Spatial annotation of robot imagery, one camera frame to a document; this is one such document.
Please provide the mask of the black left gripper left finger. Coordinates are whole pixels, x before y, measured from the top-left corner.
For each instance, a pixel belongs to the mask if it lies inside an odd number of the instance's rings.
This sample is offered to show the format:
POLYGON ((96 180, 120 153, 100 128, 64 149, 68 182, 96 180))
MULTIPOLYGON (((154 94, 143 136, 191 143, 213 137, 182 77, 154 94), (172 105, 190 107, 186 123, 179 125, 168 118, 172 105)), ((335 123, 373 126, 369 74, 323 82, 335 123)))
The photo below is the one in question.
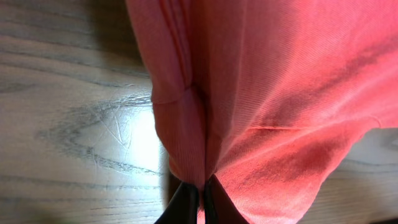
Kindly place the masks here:
POLYGON ((182 182, 154 224, 197 224, 198 206, 198 189, 182 182))

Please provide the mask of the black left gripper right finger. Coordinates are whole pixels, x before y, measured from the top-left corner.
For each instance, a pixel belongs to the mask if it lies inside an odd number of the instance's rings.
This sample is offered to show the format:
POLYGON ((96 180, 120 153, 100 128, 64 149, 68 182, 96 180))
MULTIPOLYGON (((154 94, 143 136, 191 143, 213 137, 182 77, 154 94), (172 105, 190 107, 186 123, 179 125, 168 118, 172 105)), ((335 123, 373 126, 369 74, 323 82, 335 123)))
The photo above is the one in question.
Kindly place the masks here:
POLYGON ((206 182, 203 198, 206 224, 248 224, 216 175, 206 182))

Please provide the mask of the red t-shirt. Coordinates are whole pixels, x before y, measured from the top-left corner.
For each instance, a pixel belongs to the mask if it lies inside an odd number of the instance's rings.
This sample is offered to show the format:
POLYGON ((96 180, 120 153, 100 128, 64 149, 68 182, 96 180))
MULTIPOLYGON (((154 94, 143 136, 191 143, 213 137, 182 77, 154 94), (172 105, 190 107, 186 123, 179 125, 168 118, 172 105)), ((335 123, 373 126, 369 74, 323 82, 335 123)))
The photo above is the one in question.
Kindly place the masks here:
POLYGON ((352 145, 397 126, 397 1, 128 1, 170 171, 296 223, 352 145))

